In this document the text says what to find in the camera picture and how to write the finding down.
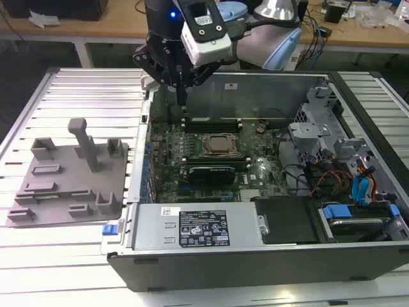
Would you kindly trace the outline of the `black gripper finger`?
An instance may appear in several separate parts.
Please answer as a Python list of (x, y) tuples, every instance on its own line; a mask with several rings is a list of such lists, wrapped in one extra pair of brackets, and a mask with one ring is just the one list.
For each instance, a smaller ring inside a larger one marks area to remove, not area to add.
[(157, 52), (144, 44), (135, 50), (132, 59), (156, 82), (173, 87), (176, 90), (176, 102), (183, 107), (183, 74), (168, 44), (159, 47)]
[(180, 105), (187, 105), (187, 88), (202, 85), (218, 68), (219, 62), (212, 62), (200, 67), (182, 66), (180, 70)]

